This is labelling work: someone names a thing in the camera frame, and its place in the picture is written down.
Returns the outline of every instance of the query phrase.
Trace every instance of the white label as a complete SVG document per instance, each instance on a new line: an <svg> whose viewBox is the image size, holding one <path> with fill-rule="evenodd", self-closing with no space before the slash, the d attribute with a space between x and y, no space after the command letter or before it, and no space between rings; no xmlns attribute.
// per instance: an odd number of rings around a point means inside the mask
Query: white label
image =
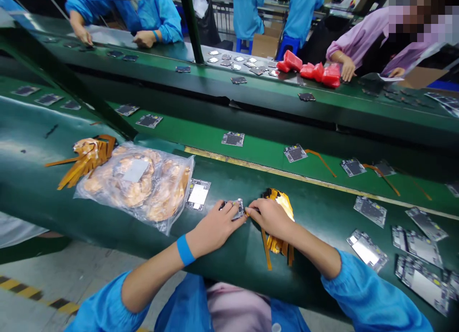
<svg viewBox="0 0 459 332"><path fill-rule="evenodd" d="M123 180L139 182L140 178L145 173L147 167L148 162L139 159L134 159L132 161L131 167L124 174Z"/></svg>

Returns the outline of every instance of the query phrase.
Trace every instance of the black trash bag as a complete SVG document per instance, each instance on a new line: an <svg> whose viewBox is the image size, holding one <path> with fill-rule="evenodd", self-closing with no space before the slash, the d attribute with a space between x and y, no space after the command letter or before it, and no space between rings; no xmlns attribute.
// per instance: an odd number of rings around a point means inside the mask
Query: black trash bag
<svg viewBox="0 0 459 332"><path fill-rule="evenodd" d="M326 62L327 49L331 43L346 33L352 20L329 15L324 17L316 26L308 42L296 54L303 63L318 64Z"/></svg>
<svg viewBox="0 0 459 332"><path fill-rule="evenodd" d="M219 30L214 18L214 8L212 0L207 0L209 7L202 19L196 17L197 29L199 31L199 39L201 45L215 46L221 42Z"/></svg>

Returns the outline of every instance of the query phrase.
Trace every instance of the blue stool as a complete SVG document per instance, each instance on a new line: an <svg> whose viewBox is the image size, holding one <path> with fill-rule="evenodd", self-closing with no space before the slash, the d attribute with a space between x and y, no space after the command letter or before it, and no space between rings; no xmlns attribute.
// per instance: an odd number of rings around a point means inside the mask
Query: blue stool
<svg viewBox="0 0 459 332"><path fill-rule="evenodd" d="M281 48L279 50L279 53L277 54L277 61L281 61L284 59L284 53L287 51L287 46L291 46L292 52L296 55L300 47L300 40L291 38L288 35L284 34L284 37L282 38Z"/></svg>
<svg viewBox="0 0 459 332"><path fill-rule="evenodd" d="M249 54L252 54L253 40L250 40L249 47L242 44L242 40L238 38L236 42L236 52L242 53L241 50L248 50Z"/></svg>

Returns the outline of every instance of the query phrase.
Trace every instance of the floor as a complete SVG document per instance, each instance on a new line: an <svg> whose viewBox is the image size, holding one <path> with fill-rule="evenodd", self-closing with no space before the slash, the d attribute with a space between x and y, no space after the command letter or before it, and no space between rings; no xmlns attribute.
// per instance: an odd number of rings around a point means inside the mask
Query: floor
<svg viewBox="0 0 459 332"><path fill-rule="evenodd" d="M0 276L39 288L44 300L64 298L82 303L119 274L144 260L119 251L72 242L65 250L37 258L0 265ZM152 331L156 318L185 272L175 274L153 300L142 327ZM301 309L312 332L351 332L349 324ZM0 288L0 331L56 332L73 321L54 308Z"/></svg>

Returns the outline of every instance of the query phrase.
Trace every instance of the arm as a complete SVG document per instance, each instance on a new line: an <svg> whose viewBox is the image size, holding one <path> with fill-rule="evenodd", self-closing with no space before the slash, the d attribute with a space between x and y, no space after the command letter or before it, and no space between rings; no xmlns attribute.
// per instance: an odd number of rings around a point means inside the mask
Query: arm
<svg viewBox="0 0 459 332"><path fill-rule="evenodd" d="M219 211L222 202L219 200L196 228L186 234L186 243L195 259L219 249L247 220L244 217L231 221L239 205L229 202ZM68 331L136 331L159 289L184 267L177 242L174 242L84 301Z"/></svg>
<svg viewBox="0 0 459 332"><path fill-rule="evenodd" d="M356 257L336 250L288 218L271 199L250 204L247 213L269 234L298 249L322 274L322 283L359 331L432 331L416 305Z"/></svg>

